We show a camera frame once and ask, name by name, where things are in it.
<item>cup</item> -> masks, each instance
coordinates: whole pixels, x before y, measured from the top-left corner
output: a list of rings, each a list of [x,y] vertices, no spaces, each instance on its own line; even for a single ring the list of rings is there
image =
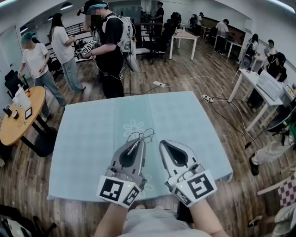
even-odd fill
[[[15,110],[15,111],[12,112],[12,117],[13,117],[14,119],[18,119],[18,117],[19,117],[19,113],[18,113],[17,110]]]
[[[10,115],[12,114],[12,111],[10,109],[10,105],[7,105],[3,111],[8,115],[8,117],[10,117]]]

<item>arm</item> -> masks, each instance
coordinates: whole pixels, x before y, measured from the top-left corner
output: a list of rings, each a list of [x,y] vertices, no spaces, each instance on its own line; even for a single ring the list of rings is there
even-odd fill
[[[204,231],[212,237],[228,237],[220,221],[206,200],[202,200],[190,208],[195,229]]]
[[[94,237],[117,237],[122,234],[128,209],[111,203]]]

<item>white t-shirt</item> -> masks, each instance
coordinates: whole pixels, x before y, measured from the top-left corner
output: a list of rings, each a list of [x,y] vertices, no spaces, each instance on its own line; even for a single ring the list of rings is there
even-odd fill
[[[226,32],[229,32],[227,25],[224,22],[219,22],[216,28],[218,29],[217,35],[226,38]]]
[[[56,26],[52,37],[51,45],[55,55],[61,64],[69,62],[74,57],[74,49],[71,45],[65,45],[69,40],[64,27]]]
[[[201,25],[202,20],[203,20],[203,19],[202,19],[202,16],[199,15],[199,16],[197,17],[197,23],[196,23],[196,24],[197,24],[197,25]]]
[[[23,63],[27,64],[29,71],[34,79],[39,78],[48,71],[46,65],[44,71],[39,73],[39,70],[45,63],[45,55],[48,53],[44,44],[37,43],[33,50],[26,49],[23,54]]]

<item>black shoe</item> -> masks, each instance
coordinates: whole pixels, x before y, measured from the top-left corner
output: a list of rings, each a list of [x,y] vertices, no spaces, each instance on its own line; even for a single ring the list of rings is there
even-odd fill
[[[255,156],[255,153],[250,157],[249,162],[250,162],[250,166],[251,166],[251,172],[253,176],[257,176],[259,174],[259,165],[255,165],[252,162],[252,158]]]

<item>hand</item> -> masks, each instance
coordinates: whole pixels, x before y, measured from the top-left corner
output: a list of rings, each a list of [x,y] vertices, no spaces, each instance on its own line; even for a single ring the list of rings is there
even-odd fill
[[[42,72],[44,71],[44,69],[45,69],[45,65],[43,65],[43,66],[40,68],[39,73],[42,73]]]

